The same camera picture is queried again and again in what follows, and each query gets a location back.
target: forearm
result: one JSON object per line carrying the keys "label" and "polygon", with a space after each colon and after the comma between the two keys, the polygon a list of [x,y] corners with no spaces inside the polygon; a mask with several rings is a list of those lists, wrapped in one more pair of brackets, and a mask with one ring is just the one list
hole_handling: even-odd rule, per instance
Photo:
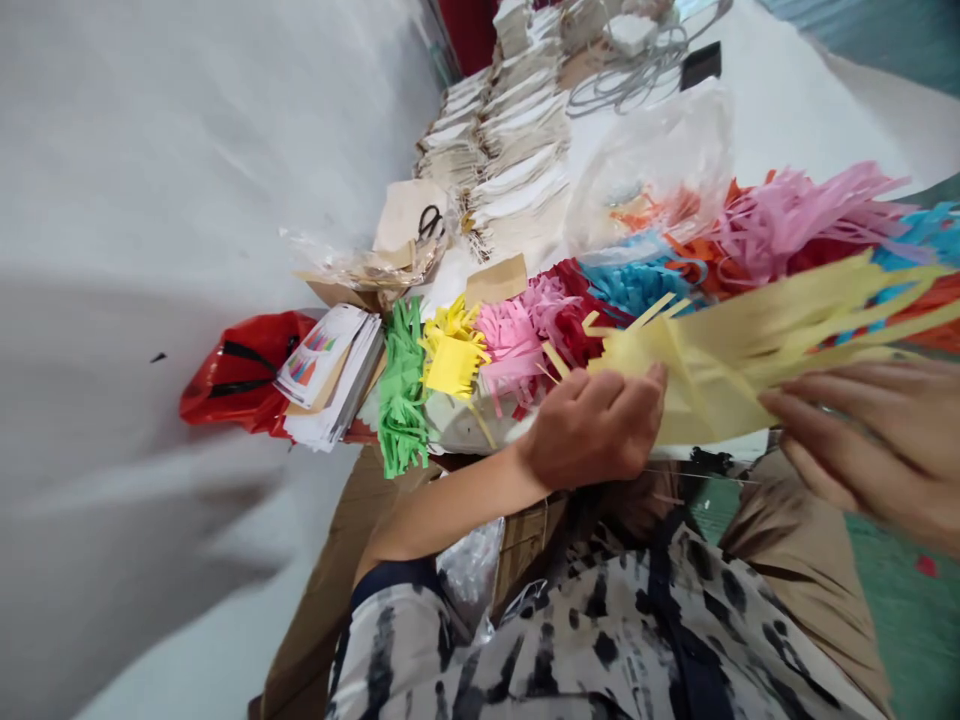
{"label": "forearm", "polygon": [[373,531],[354,584],[381,562],[439,553],[475,528],[548,494],[515,445],[424,485],[401,497]]}

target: clear plastic bag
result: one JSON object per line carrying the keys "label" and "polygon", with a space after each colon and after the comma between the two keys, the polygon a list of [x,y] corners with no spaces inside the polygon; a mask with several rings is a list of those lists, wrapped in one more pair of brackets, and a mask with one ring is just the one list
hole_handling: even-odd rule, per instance
{"label": "clear plastic bag", "polygon": [[478,527],[437,556],[437,572],[450,604],[473,638],[483,644],[493,636],[490,610],[500,564],[504,519]]}
{"label": "clear plastic bag", "polygon": [[566,232],[588,265],[664,252],[711,227],[733,177],[732,98],[709,79],[620,119],[574,191]]}
{"label": "clear plastic bag", "polygon": [[296,230],[280,228],[279,233],[311,280],[361,291],[402,290],[424,283],[447,247],[462,238],[458,201],[456,194],[450,193],[445,203],[438,203],[441,208],[430,205],[424,209],[419,233],[417,228],[411,229],[414,241],[409,255],[344,252]]}

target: plastic bag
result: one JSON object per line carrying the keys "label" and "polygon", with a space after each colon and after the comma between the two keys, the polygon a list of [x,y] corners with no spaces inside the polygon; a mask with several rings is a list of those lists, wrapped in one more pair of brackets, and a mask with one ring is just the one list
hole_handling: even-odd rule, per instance
{"label": "plastic bag", "polygon": [[621,265],[663,255],[709,229],[733,176],[732,98],[714,79],[620,119],[567,211],[571,255]]}
{"label": "plastic bag", "polygon": [[180,396],[180,417],[188,425],[236,422],[251,434],[290,439],[283,430],[289,401],[273,380],[316,324],[290,310],[257,315],[224,330]]}
{"label": "plastic bag", "polygon": [[406,237],[413,240],[409,254],[375,250],[343,252],[310,235],[286,228],[280,228],[280,238],[306,266],[311,280],[361,291],[406,289],[425,282],[449,244],[461,236],[459,216],[452,209],[457,207],[456,196],[445,196],[440,191],[439,197],[431,199],[436,203],[426,200],[426,204],[417,205],[419,223],[409,219],[404,223],[402,232],[409,233]]}
{"label": "plastic bag", "polygon": [[481,525],[437,556],[440,583],[474,645],[493,637],[493,606],[504,519]]}

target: green paper fringe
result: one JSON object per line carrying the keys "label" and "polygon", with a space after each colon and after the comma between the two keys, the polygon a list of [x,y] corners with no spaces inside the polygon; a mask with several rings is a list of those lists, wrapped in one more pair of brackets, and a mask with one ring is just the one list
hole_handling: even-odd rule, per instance
{"label": "green paper fringe", "polygon": [[427,421],[423,417],[423,348],[420,298],[398,300],[386,323],[387,365],[380,379],[380,448],[384,476],[402,475],[420,456],[427,467]]}

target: black phone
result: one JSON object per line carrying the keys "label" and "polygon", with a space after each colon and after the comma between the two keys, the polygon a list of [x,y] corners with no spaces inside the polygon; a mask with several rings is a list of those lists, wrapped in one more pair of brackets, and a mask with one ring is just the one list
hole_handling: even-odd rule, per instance
{"label": "black phone", "polygon": [[720,42],[700,48],[687,55],[680,72],[680,90],[699,85],[711,75],[720,77],[723,69],[720,63]]}

